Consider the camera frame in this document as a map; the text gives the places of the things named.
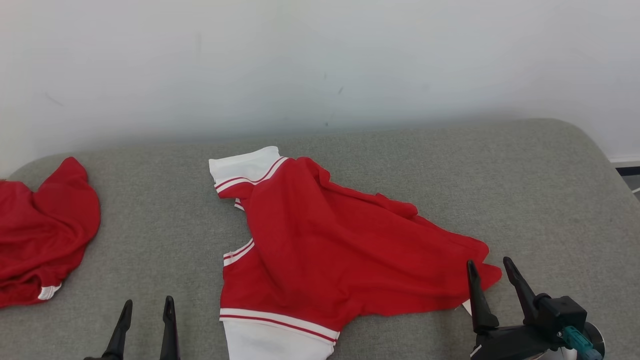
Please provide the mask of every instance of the couch cushion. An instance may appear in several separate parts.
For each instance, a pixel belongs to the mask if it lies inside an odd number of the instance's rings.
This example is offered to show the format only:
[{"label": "couch cushion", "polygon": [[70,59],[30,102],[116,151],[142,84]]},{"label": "couch cushion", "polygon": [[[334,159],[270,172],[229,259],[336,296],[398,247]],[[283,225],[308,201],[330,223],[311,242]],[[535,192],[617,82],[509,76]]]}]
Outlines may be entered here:
[{"label": "couch cushion", "polygon": [[[412,202],[435,224],[486,242],[489,263],[510,256],[536,293],[569,295],[587,309],[608,358],[636,358],[640,203],[598,147],[557,120],[71,154],[100,197],[98,235],[49,302],[0,309],[0,358],[100,356],[133,299],[125,356],[156,359],[164,297],[172,295],[182,358],[226,359],[222,254],[250,234],[244,213],[216,195],[207,160],[267,145],[309,156],[343,186]],[[10,180],[35,189],[68,155],[34,161]],[[502,325],[521,323],[506,278],[486,296]],[[460,308],[368,316],[344,329],[330,359],[464,359],[474,343]]]}]

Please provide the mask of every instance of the wrinkled cloth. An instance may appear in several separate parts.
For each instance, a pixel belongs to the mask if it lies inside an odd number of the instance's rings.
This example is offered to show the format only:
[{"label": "wrinkled cloth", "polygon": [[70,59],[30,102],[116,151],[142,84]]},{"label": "wrinkled cloth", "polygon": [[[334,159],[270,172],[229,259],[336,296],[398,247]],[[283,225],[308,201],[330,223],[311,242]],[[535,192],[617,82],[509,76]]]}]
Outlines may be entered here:
[{"label": "wrinkled cloth", "polygon": [[413,204],[340,186],[310,158],[271,146],[210,159],[209,170],[253,236],[222,259],[231,360],[325,360],[356,316],[462,304],[469,259],[484,290],[502,276],[484,263],[485,243],[439,228]]},{"label": "wrinkled cloth", "polygon": [[38,191],[0,182],[0,307],[49,300],[100,226],[84,167],[65,159]]}]

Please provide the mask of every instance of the red and white stripe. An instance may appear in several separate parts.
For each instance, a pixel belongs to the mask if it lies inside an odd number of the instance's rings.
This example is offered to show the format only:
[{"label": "red and white stripe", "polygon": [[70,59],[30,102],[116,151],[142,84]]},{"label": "red and white stripe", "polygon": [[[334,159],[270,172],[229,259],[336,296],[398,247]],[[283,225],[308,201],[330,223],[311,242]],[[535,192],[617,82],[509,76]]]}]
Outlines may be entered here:
[{"label": "red and white stripe", "polygon": [[245,246],[241,247],[240,249],[237,249],[236,251],[226,253],[223,257],[224,266],[231,265],[236,261],[240,260],[240,258],[245,256],[246,253],[249,252],[249,250],[251,250],[254,245],[255,244],[253,242],[253,238],[251,238],[251,240],[249,240],[249,242]]},{"label": "red and white stripe", "polygon": [[242,203],[240,203],[240,199],[236,198],[236,203],[234,204],[234,206],[244,211],[244,206],[242,206]]},{"label": "red and white stripe", "polygon": [[263,311],[245,309],[220,309],[220,321],[255,322],[263,325],[279,327],[281,329],[297,332],[298,334],[335,345],[340,332],[333,331],[316,323],[292,318],[287,315],[265,313]]},{"label": "red and white stripe", "polygon": [[251,183],[251,184],[257,184],[261,181],[265,181],[269,178],[271,178],[271,176],[273,176],[273,174],[275,174],[276,170],[278,170],[278,168],[282,165],[282,163],[284,163],[284,161],[288,159],[285,158],[284,156],[280,157],[279,159],[277,159],[269,168],[269,170],[267,171],[266,174],[264,174],[264,176],[262,176],[260,179],[258,180],[251,180],[247,177],[244,176],[239,176],[239,177],[233,177],[231,179],[226,179],[224,181],[221,181],[220,184],[216,185],[216,191],[218,193],[222,192],[223,190],[226,190],[227,188],[230,188],[231,186],[237,185],[237,184],[241,184],[241,183]]}]

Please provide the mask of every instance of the gray upholstery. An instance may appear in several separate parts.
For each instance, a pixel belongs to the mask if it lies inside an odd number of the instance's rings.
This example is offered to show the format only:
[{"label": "gray upholstery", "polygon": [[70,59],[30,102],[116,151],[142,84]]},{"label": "gray upholstery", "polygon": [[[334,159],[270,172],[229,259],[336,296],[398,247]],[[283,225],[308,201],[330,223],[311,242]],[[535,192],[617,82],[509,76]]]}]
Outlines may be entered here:
[{"label": "gray upholstery", "polygon": [[[333,180],[414,203],[439,226],[511,256],[536,292],[570,295],[604,333],[609,359],[637,359],[640,202],[598,147],[558,120],[383,131],[73,154],[102,205],[80,267],[45,304],[0,310],[0,359],[100,356],[124,302],[134,302],[128,359],[157,359],[165,295],[176,303],[182,358],[226,359],[218,322],[221,255],[245,244],[244,213],[220,200],[207,159],[265,145],[310,156]],[[36,188],[68,155],[10,180]],[[486,294],[502,325],[522,314],[506,279]],[[468,359],[461,308],[349,324],[331,360]]]}]

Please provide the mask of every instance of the crumpled red shirt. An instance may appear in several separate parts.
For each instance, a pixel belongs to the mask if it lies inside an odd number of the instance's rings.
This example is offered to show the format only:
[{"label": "crumpled red shirt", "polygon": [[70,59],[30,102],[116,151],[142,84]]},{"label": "crumpled red shirt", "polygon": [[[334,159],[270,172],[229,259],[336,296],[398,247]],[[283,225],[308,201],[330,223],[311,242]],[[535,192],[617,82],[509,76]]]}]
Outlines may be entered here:
[{"label": "crumpled red shirt", "polygon": [[38,191],[0,181],[0,307],[49,300],[100,226],[98,195],[75,158]]}]

